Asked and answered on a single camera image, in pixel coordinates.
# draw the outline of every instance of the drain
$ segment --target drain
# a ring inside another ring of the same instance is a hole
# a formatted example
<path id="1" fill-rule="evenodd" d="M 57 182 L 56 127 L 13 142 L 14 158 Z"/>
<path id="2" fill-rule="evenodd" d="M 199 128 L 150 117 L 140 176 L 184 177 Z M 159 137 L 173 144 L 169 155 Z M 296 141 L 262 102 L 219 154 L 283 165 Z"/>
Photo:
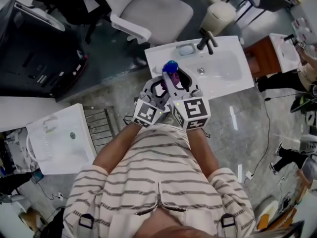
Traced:
<path id="1" fill-rule="evenodd" d="M 75 139 L 75 138 L 76 138 L 76 134 L 75 134 L 74 132 L 71 132 L 71 133 L 70 133 L 70 138 L 71 138 L 71 139 Z"/>
<path id="2" fill-rule="evenodd" d="M 205 69 L 202 67 L 197 68 L 197 72 L 199 75 L 204 75 L 205 74 Z"/>

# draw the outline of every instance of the shoe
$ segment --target shoe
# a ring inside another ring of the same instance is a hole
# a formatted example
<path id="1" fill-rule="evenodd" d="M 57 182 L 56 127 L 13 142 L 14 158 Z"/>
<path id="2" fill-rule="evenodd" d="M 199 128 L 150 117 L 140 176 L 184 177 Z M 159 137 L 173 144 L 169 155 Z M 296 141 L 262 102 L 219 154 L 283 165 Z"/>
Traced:
<path id="1" fill-rule="evenodd" d="M 271 162 L 271 163 L 269 164 L 269 169 L 271 169 L 271 170 L 273 171 L 273 174 L 274 174 L 274 175 L 277 175 L 277 174 L 278 174 L 278 171 L 276 171 L 276 170 L 274 169 L 274 163 L 273 163 L 273 162 Z"/>
<path id="2" fill-rule="evenodd" d="M 263 77 L 256 79 L 256 84 L 258 86 L 258 90 L 260 93 L 264 92 L 266 90 L 265 81 L 267 81 L 267 76 L 263 76 Z"/>
<path id="3" fill-rule="evenodd" d="M 283 146 L 283 142 L 280 142 L 280 144 L 278 145 L 276 151 L 275 151 L 275 156 L 279 156 L 279 150 L 282 148 Z"/>

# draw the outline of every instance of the white chair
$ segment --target white chair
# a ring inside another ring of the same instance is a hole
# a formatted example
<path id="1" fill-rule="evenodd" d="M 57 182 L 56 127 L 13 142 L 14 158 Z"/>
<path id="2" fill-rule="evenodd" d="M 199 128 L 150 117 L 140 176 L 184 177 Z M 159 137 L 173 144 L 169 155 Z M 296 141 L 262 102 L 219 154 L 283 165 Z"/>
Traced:
<path id="1" fill-rule="evenodd" d="M 152 45 L 172 43 L 193 16 L 181 0 L 106 0 L 113 28 Z"/>

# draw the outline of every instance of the gray floor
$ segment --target gray floor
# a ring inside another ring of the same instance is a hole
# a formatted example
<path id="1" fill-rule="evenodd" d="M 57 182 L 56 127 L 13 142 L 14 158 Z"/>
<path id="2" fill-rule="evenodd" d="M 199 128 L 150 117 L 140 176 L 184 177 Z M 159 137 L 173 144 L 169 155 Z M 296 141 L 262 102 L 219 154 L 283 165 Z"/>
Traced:
<path id="1" fill-rule="evenodd" d="M 207 0 L 184 1 L 194 8 L 194 16 L 179 40 L 198 38 L 198 28 L 209 4 Z M 257 14 L 256 9 L 250 10 L 239 24 L 228 26 L 222 35 L 238 35 L 244 39 L 245 46 L 248 46 L 269 33 L 292 32 L 291 18 L 285 10 L 266 12 L 246 26 Z M 136 62 L 136 57 L 145 58 L 143 50 L 148 46 L 129 44 L 125 38 L 124 33 L 115 31 L 106 22 L 97 27 L 92 43 L 85 46 L 90 56 L 89 66 L 62 98 L 64 101 L 84 105 L 113 105 L 121 128 L 125 125 L 123 117 L 133 114 L 133 98 L 139 95 L 145 82 L 151 77 L 148 68 Z M 254 171 L 267 146 L 268 118 L 264 98 L 292 93 L 292 90 L 269 90 L 260 94 L 256 88 L 251 88 L 210 101 L 212 115 L 206 130 L 211 134 L 208 140 L 221 166 L 230 167 L 237 172 L 238 164 L 242 164 L 243 173 L 247 170 Z M 276 160 L 274 151 L 280 141 L 284 142 L 286 148 L 296 148 L 300 136 L 308 132 L 303 116 L 300 113 L 289 113 L 293 100 L 294 96 L 289 96 L 266 103 L 271 121 L 267 154 L 253 179 L 246 180 L 244 185 L 253 206 L 270 194 L 280 200 L 288 192 L 294 192 L 297 178 L 293 164 L 284 168 L 277 176 L 268 169 L 270 161 Z M 278 181 L 283 176 L 287 179 L 279 186 Z M 67 196 L 73 180 L 74 175 L 45 176 L 40 184 L 49 197 L 59 191 Z M 46 218 L 56 207 L 65 205 L 65 201 L 50 201 L 45 198 L 39 185 L 32 184 L 31 181 L 21 187 L 21 192 Z"/>

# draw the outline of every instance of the trash can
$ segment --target trash can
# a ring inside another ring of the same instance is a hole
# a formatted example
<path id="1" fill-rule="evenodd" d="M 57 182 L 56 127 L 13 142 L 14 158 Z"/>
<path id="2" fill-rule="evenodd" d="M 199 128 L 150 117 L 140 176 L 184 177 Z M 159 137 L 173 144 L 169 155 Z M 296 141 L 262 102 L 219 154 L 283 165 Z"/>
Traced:
<path id="1" fill-rule="evenodd" d="M 216 36 L 235 20 L 236 14 L 236 9 L 231 4 L 222 1 L 216 2 L 208 7 L 200 28 L 203 31 L 211 31 Z"/>

